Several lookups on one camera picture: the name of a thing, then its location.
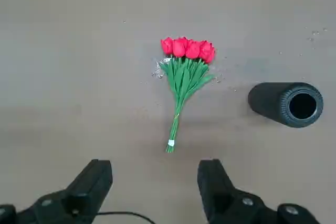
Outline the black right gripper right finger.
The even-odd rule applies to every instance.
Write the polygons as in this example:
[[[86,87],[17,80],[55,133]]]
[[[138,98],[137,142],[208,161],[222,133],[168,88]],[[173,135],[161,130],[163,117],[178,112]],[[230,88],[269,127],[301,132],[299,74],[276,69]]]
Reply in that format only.
[[[318,224],[316,217],[296,204],[280,204],[276,210],[263,200],[236,188],[220,160],[200,161],[197,183],[208,223],[227,224]]]

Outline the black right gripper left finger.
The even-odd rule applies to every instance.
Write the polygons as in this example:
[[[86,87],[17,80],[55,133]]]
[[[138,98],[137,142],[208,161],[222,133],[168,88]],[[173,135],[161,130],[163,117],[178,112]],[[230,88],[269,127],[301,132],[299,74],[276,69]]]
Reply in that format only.
[[[1,223],[93,223],[113,183],[111,162],[93,159],[70,185],[17,211],[1,205]]]

